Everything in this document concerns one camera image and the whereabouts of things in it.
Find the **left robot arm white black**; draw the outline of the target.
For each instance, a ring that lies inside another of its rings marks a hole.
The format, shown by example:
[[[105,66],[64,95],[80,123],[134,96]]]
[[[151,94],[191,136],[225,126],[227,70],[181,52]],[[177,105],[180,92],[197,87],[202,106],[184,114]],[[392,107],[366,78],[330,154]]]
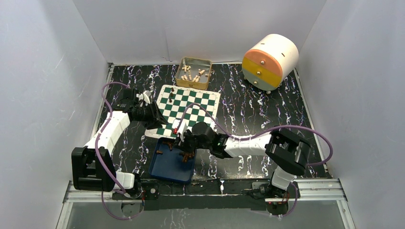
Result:
[[[77,190],[119,191],[138,198],[143,191],[139,176],[116,171],[112,153],[131,122],[142,123],[147,130],[161,128],[168,122],[150,91],[124,89],[120,100],[108,108],[107,118],[96,134],[71,153],[73,185]]]

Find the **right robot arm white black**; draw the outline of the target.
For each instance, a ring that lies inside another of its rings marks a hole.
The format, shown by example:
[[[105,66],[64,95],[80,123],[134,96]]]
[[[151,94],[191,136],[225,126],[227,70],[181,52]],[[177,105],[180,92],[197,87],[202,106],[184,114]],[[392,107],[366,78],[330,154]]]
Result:
[[[232,136],[216,133],[205,122],[198,122],[191,129],[182,123],[174,128],[173,134],[176,138],[172,146],[181,151],[184,161],[193,158],[197,149],[206,149],[220,159],[239,156],[269,157],[277,167],[268,185],[252,188],[248,192],[253,198],[283,197],[290,183],[305,174],[312,151],[312,146],[306,139],[280,127],[259,135]]]

